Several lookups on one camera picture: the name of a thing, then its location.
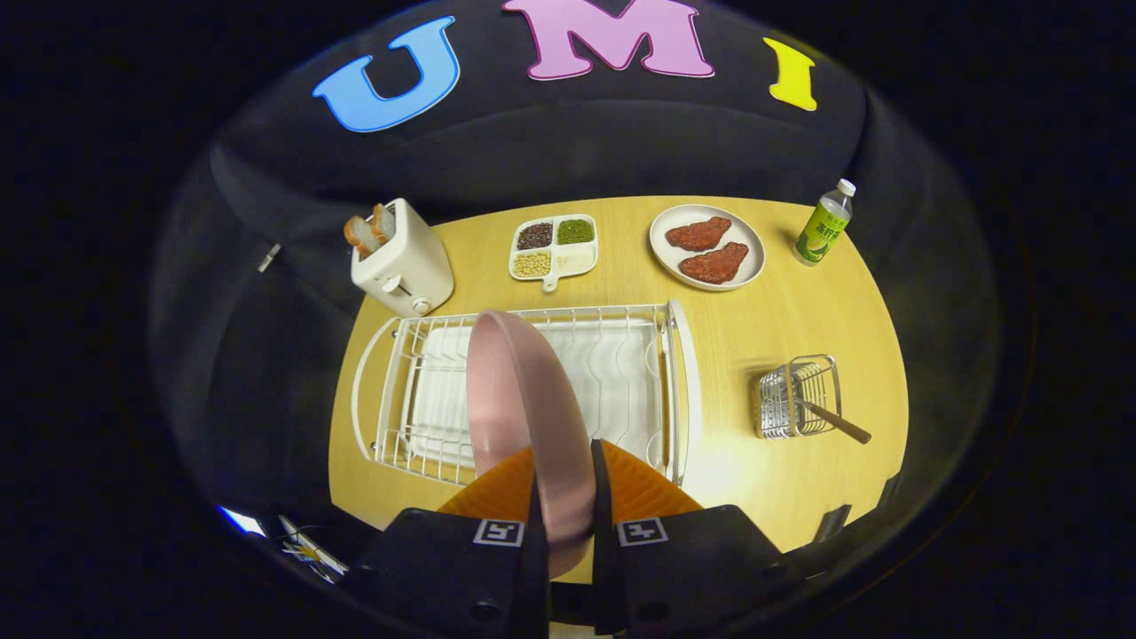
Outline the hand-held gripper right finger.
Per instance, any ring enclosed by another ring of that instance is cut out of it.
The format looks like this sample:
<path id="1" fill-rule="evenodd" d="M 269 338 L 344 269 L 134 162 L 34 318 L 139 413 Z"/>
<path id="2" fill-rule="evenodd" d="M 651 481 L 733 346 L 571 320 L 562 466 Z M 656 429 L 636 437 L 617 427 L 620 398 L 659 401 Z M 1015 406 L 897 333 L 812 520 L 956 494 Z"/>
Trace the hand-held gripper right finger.
<path id="1" fill-rule="evenodd" d="M 623 449 L 593 440 L 596 634 L 730 634 L 786 600 L 786 558 L 738 507 L 618 517 Z"/>

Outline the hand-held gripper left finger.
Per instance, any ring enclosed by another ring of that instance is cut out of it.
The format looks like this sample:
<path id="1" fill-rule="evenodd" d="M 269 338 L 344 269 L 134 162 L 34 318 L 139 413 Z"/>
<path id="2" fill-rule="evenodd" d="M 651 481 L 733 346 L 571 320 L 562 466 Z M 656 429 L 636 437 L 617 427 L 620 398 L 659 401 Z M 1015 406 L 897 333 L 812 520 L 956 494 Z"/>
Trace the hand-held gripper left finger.
<path id="1" fill-rule="evenodd" d="M 463 517 L 409 507 L 342 579 L 345 597 L 403 634 L 548 634 L 550 542 L 531 449 L 461 497 L 516 496 L 526 518 Z"/>

